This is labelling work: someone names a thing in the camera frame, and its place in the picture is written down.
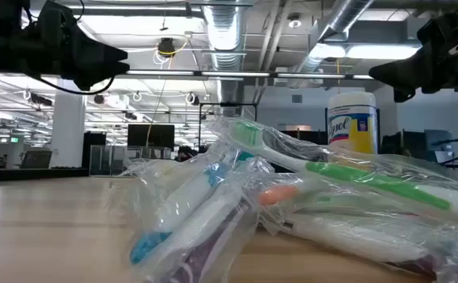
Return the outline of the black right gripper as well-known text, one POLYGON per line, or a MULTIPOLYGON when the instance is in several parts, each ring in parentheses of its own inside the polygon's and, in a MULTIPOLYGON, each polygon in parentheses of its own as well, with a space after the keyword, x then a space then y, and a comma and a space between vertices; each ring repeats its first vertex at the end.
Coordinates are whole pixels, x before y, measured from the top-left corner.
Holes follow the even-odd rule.
POLYGON ((418 30, 422 46, 409 58, 380 64, 369 76, 393 87, 393 100, 405 102, 417 89, 433 94, 444 88, 458 92, 458 15, 429 20, 418 30))

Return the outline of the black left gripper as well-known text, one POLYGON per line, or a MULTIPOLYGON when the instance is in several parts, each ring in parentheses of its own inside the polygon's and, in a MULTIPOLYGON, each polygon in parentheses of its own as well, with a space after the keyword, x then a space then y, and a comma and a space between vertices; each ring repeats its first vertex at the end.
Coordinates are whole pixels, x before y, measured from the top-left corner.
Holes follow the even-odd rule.
POLYGON ((82 91, 89 91, 100 82, 87 75, 120 75, 129 70, 126 51, 109 46, 77 30, 77 37, 62 42, 57 47, 47 47, 38 55, 28 56, 24 74, 41 80, 42 75, 58 75, 72 80, 82 91))

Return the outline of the purple toothbrush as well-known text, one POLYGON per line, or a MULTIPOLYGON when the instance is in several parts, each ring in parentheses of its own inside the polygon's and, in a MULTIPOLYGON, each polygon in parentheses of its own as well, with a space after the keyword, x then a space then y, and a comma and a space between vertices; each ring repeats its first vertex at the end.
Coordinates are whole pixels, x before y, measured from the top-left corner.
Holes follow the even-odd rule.
POLYGON ((424 222, 413 216, 292 214, 282 231, 376 263, 430 277, 438 240, 458 226, 424 222))
POLYGON ((213 283, 254 235, 257 220, 231 186, 172 193, 130 251, 138 283, 213 283))

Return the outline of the ceiling light fixture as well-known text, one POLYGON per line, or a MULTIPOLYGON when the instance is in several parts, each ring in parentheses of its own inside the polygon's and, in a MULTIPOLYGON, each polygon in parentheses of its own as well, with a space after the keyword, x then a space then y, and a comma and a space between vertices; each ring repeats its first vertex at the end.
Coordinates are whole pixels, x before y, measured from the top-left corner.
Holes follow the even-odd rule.
POLYGON ((346 51, 354 59, 400 60, 414 55, 419 47, 403 45, 355 45, 346 51))

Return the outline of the black computer monitor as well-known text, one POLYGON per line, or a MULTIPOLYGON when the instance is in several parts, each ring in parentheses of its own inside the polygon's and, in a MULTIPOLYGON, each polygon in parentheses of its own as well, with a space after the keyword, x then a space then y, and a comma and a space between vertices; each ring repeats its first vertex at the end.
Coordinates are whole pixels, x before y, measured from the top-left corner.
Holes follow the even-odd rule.
POLYGON ((173 149, 175 146, 174 125, 129 124, 128 146, 156 146, 173 149))
POLYGON ((382 138, 379 153, 400 155, 400 148, 408 149, 414 158, 422 160, 427 158, 425 134, 423 132, 403 130, 393 135, 386 135, 382 138))

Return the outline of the white building pillar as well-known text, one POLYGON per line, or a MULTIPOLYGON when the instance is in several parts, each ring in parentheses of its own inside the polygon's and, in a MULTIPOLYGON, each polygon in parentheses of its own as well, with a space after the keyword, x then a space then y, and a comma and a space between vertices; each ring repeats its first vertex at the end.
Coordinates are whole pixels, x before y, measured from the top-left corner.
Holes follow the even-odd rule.
POLYGON ((87 97, 56 90, 50 167, 80 167, 87 97))

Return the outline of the grey blue monitor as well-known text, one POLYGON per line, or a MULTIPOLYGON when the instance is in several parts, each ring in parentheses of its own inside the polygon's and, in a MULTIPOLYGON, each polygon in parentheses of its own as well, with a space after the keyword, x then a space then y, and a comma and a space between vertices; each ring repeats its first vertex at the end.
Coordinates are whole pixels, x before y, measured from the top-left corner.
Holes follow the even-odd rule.
POLYGON ((451 160, 454 155, 453 136, 448 130, 425 130, 426 149, 433 162, 442 163, 451 160))

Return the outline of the yellow Lysol wipes canister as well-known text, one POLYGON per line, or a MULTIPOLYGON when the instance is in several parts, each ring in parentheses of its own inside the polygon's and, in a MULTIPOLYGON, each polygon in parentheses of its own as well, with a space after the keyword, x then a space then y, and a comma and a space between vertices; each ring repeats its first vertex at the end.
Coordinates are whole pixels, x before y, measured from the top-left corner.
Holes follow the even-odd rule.
POLYGON ((373 93, 347 92, 330 98, 327 141, 330 146, 354 152, 378 152, 378 110, 373 93))

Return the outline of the black cabinet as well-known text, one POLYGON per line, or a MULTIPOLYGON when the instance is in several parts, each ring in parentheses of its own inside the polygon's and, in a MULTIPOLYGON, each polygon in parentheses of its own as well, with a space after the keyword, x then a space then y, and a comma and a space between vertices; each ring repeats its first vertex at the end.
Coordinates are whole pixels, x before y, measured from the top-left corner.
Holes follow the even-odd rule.
POLYGON ((87 131, 83 136, 82 168, 89 169, 92 157, 106 144, 106 133, 87 131))

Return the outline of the black partition panel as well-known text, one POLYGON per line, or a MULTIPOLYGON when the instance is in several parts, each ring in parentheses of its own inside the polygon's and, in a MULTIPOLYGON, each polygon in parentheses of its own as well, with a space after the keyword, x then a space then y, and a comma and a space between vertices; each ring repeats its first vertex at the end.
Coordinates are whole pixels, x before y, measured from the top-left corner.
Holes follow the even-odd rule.
POLYGON ((282 130, 282 133, 287 134, 293 138, 312 142, 317 145, 328 145, 327 132, 321 130, 282 130))

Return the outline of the silver ribbed air duct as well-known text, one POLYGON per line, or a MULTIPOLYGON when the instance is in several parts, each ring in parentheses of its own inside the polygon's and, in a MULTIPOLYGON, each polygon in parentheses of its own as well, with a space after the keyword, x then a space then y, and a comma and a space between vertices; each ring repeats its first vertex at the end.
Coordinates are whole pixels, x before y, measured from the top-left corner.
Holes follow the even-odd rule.
MULTIPOLYGON (((207 0, 202 6, 206 20, 206 31, 210 49, 212 66, 218 72, 238 72, 242 70, 243 56, 242 33, 244 9, 232 0, 207 0)), ((220 103, 235 103, 236 106, 222 107, 223 116, 237 117, 242 114, 244 86, 242 81, 222 79, 216 82, 216 91, 220 103)))

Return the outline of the black table frame rail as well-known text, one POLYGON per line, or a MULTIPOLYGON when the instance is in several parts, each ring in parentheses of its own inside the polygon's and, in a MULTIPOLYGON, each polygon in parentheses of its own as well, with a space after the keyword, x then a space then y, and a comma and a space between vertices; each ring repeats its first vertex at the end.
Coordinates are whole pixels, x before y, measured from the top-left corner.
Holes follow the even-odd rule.
POLYGON ((55 169, 0 169, 0 182, 38 180, 47 178, 87 177, 89 171, 85 168, 55 168, 55 169))

